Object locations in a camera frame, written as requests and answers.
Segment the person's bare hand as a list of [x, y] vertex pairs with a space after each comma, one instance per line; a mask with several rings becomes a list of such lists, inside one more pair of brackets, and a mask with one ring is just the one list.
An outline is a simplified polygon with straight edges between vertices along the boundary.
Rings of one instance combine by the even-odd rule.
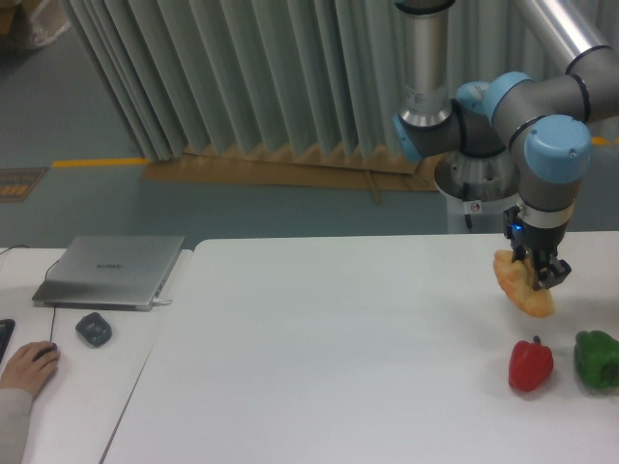
[[31, 342], [20, 347], [7, 362], [1, 374], [1, 389], [21, 389], [36, 398], [47, 382], [55, 375], [61, 353], [48, 353], [36, 362], [34, 356], [53, 342]]

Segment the grey sleeved forearm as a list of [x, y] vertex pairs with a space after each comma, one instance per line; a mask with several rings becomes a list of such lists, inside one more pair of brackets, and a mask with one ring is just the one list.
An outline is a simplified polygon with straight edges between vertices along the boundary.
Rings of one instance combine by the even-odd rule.
[[33, 396], [21, 389], [1, 390], [1, 462], [22, 461], [29, 432]]

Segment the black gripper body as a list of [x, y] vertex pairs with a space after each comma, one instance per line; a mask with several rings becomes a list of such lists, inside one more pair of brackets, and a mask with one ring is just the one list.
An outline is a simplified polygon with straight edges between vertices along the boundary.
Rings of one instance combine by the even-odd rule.
[[511, 248], [521, 245], [526, 248], [531, 264], [546, 261], [558, 255], [558, 246], [563, 240], [567, 224], [550, 228], [536, 227], [519, 216], [520, 208], [513, 206], [503, 213], [504, 235]]

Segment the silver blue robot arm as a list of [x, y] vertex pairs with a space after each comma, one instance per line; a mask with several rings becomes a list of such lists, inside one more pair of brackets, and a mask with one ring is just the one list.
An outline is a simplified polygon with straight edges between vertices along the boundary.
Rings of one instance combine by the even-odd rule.
[[537, 82], [523, 72], [492, 81], [475, 100], [446, 91], [450, 3], [400, 1], [405, 20], [406, 93], [393, 123], [411, 161], [452, 151], [474, 158], [512, 156], [517, 201], [504, 214], [513, 257], [529, 261], [535, 289], [562, 283], [558, 256], [589, 163], [589, 125], [618, 113], [618, 57], [571, 1], [520, 1], [517, 8], [557, 66]]

